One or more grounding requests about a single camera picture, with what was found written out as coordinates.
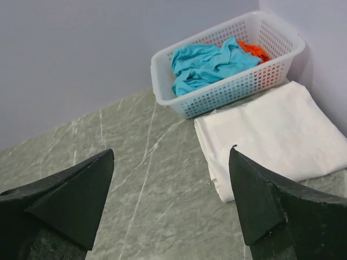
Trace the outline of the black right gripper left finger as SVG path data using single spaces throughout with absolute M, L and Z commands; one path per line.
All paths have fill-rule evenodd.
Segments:
M 104 150 L 1 193 L 1 259 L 85 259 L 93 249 L 114 171 Z

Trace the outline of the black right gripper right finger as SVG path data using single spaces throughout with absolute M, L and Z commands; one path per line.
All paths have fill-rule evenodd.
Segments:
M 346 199 L 272 172 L 233 146 L 230 182 L 253 259 L 346 259 Z

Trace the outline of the turquoise t shirt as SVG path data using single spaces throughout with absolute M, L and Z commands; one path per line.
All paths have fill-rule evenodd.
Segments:
M 261 62 L 262 58 L 246 52 L 234 37 L 226 39 L 220 47 L 189 44 L 173 52 L 171 69 L 176 79 L 171 89 L 180 97 L 252 69 Z

